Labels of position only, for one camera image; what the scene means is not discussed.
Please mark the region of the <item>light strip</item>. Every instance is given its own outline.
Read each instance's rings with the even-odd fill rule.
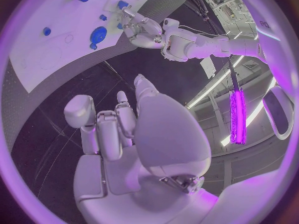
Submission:
[[[244,58],[244,56],[240,56],[239,59],[234,63],[233,67],[236,67],[240,61]],[[222,77],[220,77],[220,79],[218,81],[215,82],[214,85],[211,86],[210,89],[208,89],[206,92],[204,92],[200,97],[198,97],[194,102],[192,102],[189,106],[188,109],[192,108],[193,106],[195,106],[198,102],[200,102],[205,96],[207,96],[217,85],[220,84],[221,81],[223,81],[223,79],[225,77],[227,77],[227,75],[230,73],[230,70],[228,70],[227,72],[224,73],[224,75]]]
[[[242,33],[242,31],[241,31],[241,32],[240,32],[238,35],[236,35],[236,37],[235,37],[234,39],[237,39],[237,37],[238,37],[238,36],[240,36],[240,35],[241,35],[241,33]]]
[[[256,27],[256,29],[257,29],[258,32],[264,34],[265,36],[268,36],[268,37],[273,38],[273,39],[275,39],[275,40],[277,40],[277,41],[280,41],[279,38],[277,38],[277,37],[275,37],[275,36],[272,36],[272,35],[270,35],[270,34],[268,34],[268,33],[265,33],[265,32],[263,32],[263,31],[259,30],[257,27]]]
[[[272,81],[269,85],[268,90],[266,91],[266,93],[272,88],[274,87],[276,84],[276,79],[273,77]],[[262,110],[262,108],[264,107],[264,103],[263,100],[261,100],[258,104],[258,106],[254,109],[254,111],[251,113],[251,115],[249,115],[249,117],[246,119],[246,127],[248,127],[251,122],[255,119],[255,117],[259,114],[259,112]],[[229,144],[230,142],[230,136],[226,137],[224,140],[221,141],[223,146],[226,146],[227,144]]]

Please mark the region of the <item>black floor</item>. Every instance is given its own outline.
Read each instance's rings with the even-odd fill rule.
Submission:
[[[182,25],[209,32],[209,27],[184,6],[170,17],[179,19]],[[225,60],[212,59],[219,71]],[[83,155],[80,130],[67,125],[65,105],[75,95],[86,94],[94,98],[97,112],[113,110],[116,94],[123,90],[136,109],[133,80],[138,73],[151,80],[160,92],[184,104],[208,83],[199,62],[170,62],[159,50],[138,48],[108,60],[117,73],[102,62],[61,86],[34,111],[14,144],[11,155],[26,184],[67,223],[85,223],[73,197],[74,172]]]

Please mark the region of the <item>white robot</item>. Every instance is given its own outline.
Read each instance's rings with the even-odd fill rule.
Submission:
[[[211,54],[265,60],[257,40],[208,38],[180,29],[179,22],[170,18],[164,20],[163,34],[158,23],[127,7],[122,25],[132,44],[161,49],[169,60],[183,62]],[[74,178],[78,209],[89,224],[210,223],[203,220],[218,198],[201,188],[211,163],[203,130],[185,107],[159,93],[144,76],[138,75],[134,85],[138,118],[122,91],[114,111],[96,115],[93,100],[86,95],[75,96],[65,107],[67,122],[81,130],[84,152]],[[292,102],[274,88],[264,103],[269,118],[280,104],[287,107],[288,128],[276,127],[281,117],[272,122],[274,129],[284,132],[280,136],[276,132],[284,139],[293,126]]]

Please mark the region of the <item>purple led light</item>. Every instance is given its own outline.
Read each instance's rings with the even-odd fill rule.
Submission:
[[[230,142],[236,142],[236,130],[237,130],[237,116],[236,116],[236,96],[232,92],[230,94],[230,105],[231,105],[231,136]]]
[[[246,142],[246,106],[243,90],[232,92],[231,105],[231,135],[230,142],[245,144]]]

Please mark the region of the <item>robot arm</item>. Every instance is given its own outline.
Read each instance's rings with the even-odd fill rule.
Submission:
[[[257,57],[265,62],[258,40],[232,39],[227,36],[210,38],[179,28],[179,21],[166,18],[161,26],[130,8],[123,8],[122,25],[130,42],[138,47],[161,49],[162,55],[171,61],[185,62],[191,58],[210,55],[229,57],[244,55]]]

